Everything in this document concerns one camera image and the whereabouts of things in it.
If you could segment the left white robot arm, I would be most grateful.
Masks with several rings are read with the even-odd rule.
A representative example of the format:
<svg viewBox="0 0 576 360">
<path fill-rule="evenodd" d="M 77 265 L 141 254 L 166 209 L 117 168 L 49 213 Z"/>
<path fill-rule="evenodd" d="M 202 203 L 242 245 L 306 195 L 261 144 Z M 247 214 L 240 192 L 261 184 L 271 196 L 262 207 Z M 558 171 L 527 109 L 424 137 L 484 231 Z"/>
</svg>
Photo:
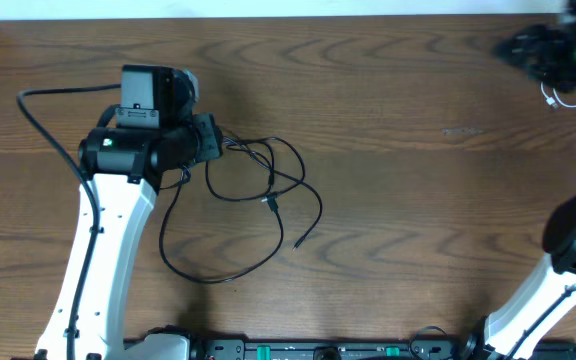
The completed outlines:
<svg viewBox="0 0 576 360">
<path fill-rule="evenodd" d="M 187 359 L 189 337 L 156 330 L 124 340 L 126 297 L 139 241 L 162 176 L 221 156 L 209 113 L 193 111 L 199 85 L 188 70 L 126 65 L 121 100 L 82 140 L 76 233 L 37 359 Z"/>
</svg>

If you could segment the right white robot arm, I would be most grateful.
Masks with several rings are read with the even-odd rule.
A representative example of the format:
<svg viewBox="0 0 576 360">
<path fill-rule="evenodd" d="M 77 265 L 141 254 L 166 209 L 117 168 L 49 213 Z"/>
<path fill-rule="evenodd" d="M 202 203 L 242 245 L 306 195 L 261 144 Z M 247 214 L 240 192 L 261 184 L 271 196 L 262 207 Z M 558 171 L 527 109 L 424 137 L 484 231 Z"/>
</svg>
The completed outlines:
<svg viewBox="0 0 576 360">
<path fill-rule="evenodd" d="M 555 93 L 576 88 L 576 35 L 532 25 L 494 53 Z M 540 340 L 576 306 L 576 196 L 559 205 L 542 236 L 543 257 L 513 296 L 488 315 L 470 356 L 529 359 Z"/>
</svg>

